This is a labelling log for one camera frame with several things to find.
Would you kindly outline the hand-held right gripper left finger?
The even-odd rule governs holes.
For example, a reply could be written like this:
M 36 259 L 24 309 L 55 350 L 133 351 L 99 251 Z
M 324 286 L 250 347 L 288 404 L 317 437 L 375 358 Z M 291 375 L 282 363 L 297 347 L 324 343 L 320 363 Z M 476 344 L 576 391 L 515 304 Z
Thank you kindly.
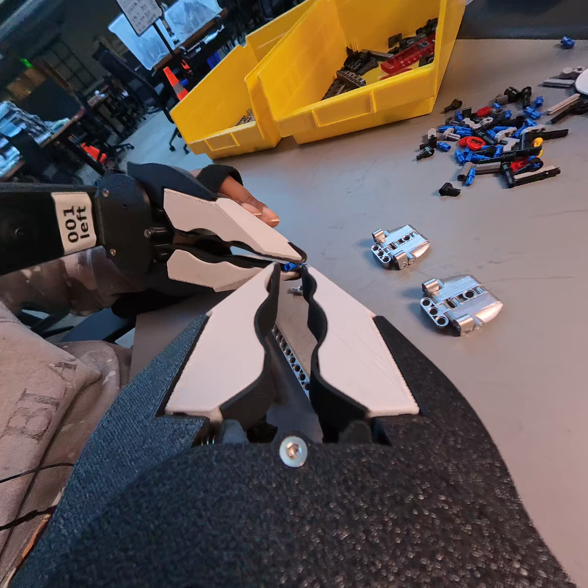
M 202 417 L 213 429 L 235 421 L 247 431 L 273 398 L 268 336 L 281 269 L 271 263 L 214 306 L 169 388 L 163 414 Z

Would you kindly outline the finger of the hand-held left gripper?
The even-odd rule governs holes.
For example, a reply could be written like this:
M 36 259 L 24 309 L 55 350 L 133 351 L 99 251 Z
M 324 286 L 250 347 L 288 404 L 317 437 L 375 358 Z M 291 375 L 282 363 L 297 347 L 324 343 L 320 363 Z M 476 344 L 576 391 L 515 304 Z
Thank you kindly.
M 236 290 L 274 262 L 204 261 L 194 253 L 177 249 L 166 262 L 168 278 L 210 288 L 215 292 Z
M 209 231 L 225 243 L 266 258 L 292 263 L 306 261 L 304 252 L 298 252 L 278 231 L 229 198 L 208 201 L 165 188 L 164 210 L 178 232 Z

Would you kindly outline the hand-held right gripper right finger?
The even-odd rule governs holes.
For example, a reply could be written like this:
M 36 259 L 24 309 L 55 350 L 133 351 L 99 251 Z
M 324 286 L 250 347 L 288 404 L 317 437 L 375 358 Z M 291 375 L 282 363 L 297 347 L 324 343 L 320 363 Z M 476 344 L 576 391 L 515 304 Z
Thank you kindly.
M 302 287 L 316 339 L 309 399 L 323 441 L 337 442 L 354 423 L 370 430 L 379 417 L 418 415 L 380 317 L 314 268 L 302 268 Z

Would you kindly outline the long grey toy beam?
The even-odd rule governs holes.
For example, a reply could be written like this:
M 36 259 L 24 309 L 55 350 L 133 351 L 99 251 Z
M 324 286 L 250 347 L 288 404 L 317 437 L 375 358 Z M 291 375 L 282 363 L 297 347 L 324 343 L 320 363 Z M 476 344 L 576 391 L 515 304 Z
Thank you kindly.
M 284 337 L 283 333 L 281 332 L 280 328 L 274 324 L 272 327 L 271 333 L 277 343 L 282 356 L 284 357 L 285 361 L 287 362 L 290 371 L 295 376 L 296 380 L 300 388 L 303 390 L 307 399 L 310 399 L 310 389 L 311 389 L 311 378 L 310 373 L 305 370 L 302 363 L 298 359 L 298 356 L 293 351 L 292 347 L 290 346 L 288 340 Z

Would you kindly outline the yellow bin with grey beams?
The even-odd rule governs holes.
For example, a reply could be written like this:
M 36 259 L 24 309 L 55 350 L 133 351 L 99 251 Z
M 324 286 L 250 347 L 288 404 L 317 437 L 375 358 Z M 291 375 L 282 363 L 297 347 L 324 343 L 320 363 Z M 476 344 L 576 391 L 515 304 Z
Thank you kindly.
M 259 73 L 275 48 L 312 6 L 304 1 L 246 36 L 171 111 L 195 154 L 221 159 L 274 148 L 282 136 L 273 120 Z M 252 109 L 255 121 L 235 123 Z

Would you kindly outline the black desk mat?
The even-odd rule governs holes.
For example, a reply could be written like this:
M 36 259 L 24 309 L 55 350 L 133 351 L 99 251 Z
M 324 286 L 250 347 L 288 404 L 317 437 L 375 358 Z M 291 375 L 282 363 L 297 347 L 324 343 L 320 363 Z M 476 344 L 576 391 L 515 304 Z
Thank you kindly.
M 461 40 L 587 39 L 587 1 L 467 1 Z

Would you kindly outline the dark object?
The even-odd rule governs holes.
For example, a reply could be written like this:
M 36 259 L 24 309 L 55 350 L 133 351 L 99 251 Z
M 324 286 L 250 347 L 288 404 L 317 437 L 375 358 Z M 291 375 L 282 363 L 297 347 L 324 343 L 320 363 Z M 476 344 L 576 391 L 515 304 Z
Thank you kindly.
M 172 306 L 190 297 L 214 295 L 211 288 L 189 283 L 165 285 L 161 288 L 148 287 L 138 292 L 126 292 L 118 295 L 110 306 L 113 314 L 121 319 L 130 319 L 137 315 L 158 311 Z

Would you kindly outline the silver toy engine block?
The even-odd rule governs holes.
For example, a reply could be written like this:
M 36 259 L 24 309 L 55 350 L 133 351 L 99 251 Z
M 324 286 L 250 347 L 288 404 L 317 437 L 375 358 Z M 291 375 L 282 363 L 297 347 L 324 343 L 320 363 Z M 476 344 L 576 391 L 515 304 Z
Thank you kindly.
M 494 320 L 503 303 L 472 275 L 456 275 L 422 283 L 422 311 L 439 329 L 466 336 Z
M 430 242 L 411 224 L 393 230 L 379 229 L 372 234 L 371 252 L 385 269 L 402 270 L 421 258 Z

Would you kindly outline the yellow bin with black beams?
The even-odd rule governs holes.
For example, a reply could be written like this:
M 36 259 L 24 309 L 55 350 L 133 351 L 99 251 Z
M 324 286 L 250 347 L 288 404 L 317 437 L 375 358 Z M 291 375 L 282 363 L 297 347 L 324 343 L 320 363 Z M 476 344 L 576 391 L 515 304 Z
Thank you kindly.
M 315 1 L 257 73 L 263 97 L 282 137 L 310 143 L 430 114 L 465 13 L 466 1 Z M 366 85 L 323 99 L 348 57 L 347 49 L 384 52 L 400 33 L 417 34 L 437 19 L 433 62 L 391 74 L 380 66 Z

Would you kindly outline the white storage box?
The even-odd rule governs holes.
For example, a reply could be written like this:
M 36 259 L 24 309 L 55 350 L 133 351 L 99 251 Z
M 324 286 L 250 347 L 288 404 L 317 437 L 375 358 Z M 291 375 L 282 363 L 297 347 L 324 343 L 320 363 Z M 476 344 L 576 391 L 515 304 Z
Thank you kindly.
M 160 19 L 142 35 L 137 35 L 127 17 L 121 13 L 109 24 L 108 30 L 122 41 L 146 70 L 153 70 L 171 56 L 169 48 L 172 48 L 173 41 Z

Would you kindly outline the white notice sheet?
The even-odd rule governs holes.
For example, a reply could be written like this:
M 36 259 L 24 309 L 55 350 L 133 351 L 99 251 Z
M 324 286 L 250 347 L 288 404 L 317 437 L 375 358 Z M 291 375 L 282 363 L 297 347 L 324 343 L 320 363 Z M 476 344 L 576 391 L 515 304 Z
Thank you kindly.
M 137 36 L 144 34 L 164 11 L 159 1 L 116 1 Z

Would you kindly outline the pile of black red beams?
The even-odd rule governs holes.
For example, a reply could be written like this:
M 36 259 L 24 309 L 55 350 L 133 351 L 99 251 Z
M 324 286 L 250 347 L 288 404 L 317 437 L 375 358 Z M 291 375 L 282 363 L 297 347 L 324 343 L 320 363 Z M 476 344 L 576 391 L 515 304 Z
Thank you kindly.
M 438 18 L 428 19 L 413 35 L 397 33 L 388 37 L 385 51 L 356 51 L 347 47 L 347 57 L 322 100 L 432 64 L 435 58 L 437 23 Z

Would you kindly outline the pile of mixed toy pins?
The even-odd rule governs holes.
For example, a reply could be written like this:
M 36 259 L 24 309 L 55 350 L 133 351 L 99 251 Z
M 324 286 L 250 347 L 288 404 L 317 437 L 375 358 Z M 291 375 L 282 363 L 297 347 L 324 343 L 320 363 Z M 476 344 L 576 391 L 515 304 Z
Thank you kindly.
M 546 161 L 546 144 L 569 136 L 565 120 L 587 116 L 587 97 L 575 90 L 575 80 L 586 68 L 563 68 L 537 88 L 508 86 L 477 110 L 455 99 L 445 108 L 450 114 L 445 123 L 423 136 L 414 161 L 452 156 L 459 171 L 439 187 L 443 198 L 458 197 L 482 175 L 499 176 L 510 189 L 558 177 L 561 166 Z

